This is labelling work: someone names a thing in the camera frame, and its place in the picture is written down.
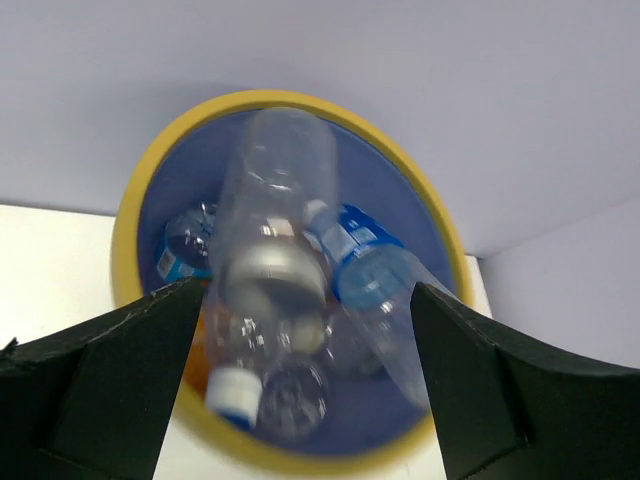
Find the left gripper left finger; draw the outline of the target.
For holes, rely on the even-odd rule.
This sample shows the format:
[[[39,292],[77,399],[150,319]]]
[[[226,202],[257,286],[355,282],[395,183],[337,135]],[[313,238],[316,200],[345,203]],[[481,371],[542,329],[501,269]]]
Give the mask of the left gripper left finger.
[[[4,479],[153,477],[204,285],[183,279],[1,351]]]

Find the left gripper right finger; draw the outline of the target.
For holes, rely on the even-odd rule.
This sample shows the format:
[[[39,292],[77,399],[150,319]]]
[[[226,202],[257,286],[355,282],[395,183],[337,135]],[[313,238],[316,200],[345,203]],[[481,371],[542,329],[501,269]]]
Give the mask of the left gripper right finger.
[[[417,284],[411,315],[450,479],[635,479],[639,372],[573,354]]]

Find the orange label long bottle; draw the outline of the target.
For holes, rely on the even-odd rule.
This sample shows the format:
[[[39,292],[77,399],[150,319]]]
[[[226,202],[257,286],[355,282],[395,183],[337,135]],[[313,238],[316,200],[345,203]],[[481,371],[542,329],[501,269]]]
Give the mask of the orange label long bottle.
[[[203,305],[186,360],[183,380],[203,399],[209,374],[229,354],[231,313],[220,305]]]

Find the short clear wide bottle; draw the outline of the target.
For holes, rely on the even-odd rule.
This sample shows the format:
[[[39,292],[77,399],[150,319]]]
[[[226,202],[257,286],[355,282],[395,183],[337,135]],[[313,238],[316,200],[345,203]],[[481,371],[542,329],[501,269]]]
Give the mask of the short clear wide bottle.
[[[377,355],[341,307],[294,320],[290,346],[293,352],[307,354],[344,377],[377,378],[384,374]]]

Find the colourful label bottle blue cap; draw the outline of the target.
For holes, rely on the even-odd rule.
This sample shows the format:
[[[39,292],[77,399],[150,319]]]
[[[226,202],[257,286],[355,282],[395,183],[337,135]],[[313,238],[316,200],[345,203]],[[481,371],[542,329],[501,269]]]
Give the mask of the colourful label bottle blue cap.
[[[185,277],[211,277],[208,243],[217,205],[199,202],[168,221],[156,252],[156,271],[166,283]]]

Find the clear crushed bottle white cap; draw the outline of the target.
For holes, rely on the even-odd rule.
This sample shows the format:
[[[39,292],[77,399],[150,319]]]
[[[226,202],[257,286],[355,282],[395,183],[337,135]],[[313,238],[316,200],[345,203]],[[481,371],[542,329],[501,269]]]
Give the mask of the clear crushed bottle white cap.
[[[205,406],[245,431],[293,441],[323,422],[329,386],[313,355],[325,341],[320,312],[255,319],[217,306],[207,313],[211,360]]]

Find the blue label clear bottle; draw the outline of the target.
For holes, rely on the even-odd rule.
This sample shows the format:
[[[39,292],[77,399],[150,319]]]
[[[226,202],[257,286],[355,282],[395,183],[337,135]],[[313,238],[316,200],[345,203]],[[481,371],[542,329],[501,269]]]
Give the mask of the blue label clear bottle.
[[[320,199],[304,207],[305,234],[328,260],[331,290],[404,397],[430,408],[411,316],[415,285],[452,295],[419,258],[358,207]]]

